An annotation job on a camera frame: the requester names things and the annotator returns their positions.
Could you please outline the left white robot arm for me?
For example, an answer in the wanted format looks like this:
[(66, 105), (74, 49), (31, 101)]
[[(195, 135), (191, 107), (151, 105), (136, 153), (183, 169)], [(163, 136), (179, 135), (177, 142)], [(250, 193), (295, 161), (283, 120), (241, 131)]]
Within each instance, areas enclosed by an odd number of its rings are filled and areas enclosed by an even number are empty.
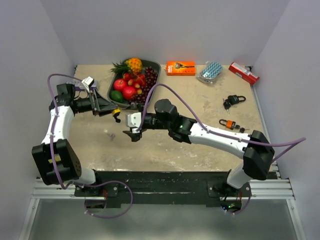
[(31, 154), (46, 185), (77, 183), (86, 185), (86, 191), (99, 196), (104, 184), (96, 179), (93, 169), (81, 166), (80, 160), (68, 141), (75, 114), (92, 112), (95, 116), (112, 115), (117, 123), (120, 109), (93, 89), (87, 97), (77, 98), (73, 84), (59, 84), (57, 95), (49, 106), (50, 123), (41, 144), (34, 146)]

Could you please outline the small silver key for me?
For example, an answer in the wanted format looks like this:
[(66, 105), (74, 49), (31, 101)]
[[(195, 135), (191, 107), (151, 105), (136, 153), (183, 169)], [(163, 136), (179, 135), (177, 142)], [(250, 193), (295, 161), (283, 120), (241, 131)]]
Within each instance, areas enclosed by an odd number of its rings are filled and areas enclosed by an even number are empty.
[(114, 133), (106, 133), (106, 134), (110, 138), (111, 141), (113, 141), (114, 138), (116, 137), (116, 135)]

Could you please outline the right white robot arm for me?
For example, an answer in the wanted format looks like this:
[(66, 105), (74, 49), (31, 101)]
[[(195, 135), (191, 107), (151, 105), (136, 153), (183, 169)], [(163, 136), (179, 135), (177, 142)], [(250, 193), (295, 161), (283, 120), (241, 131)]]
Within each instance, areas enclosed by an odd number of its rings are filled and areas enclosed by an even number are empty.
[(140, 110), (126, 115), (125, 124), (129, 129), (125, 134), (132, 142), (139, 141), (146, 130), (167, 130), (168, 135), (179, 143), (213, 147), (242, 159), (222, 185), (223, 192), (230, 197), (250, 180), (267, 179), (275, 151), (262, 132), (235, 133), (204, 125), (197, 119), (179, 114), (168, 99), (158, 100), (154, 110), (154, 113)]

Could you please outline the yellow padlock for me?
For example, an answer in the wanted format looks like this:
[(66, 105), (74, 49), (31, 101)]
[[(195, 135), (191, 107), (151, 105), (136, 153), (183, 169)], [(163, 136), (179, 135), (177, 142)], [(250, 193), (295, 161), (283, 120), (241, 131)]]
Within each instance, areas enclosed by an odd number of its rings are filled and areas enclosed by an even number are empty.
[(114, 109), (113, 111), (112, 111), (112, 117), (115, 119), (115, 122), (116, 123), (120, 123), (121, 122), (121, 120), (119, 119), (119, 115), (120, 115), (120, 113), (121, 113), (121, 110), (119, 109), (119, 108), (117, 108), (117, 109)]

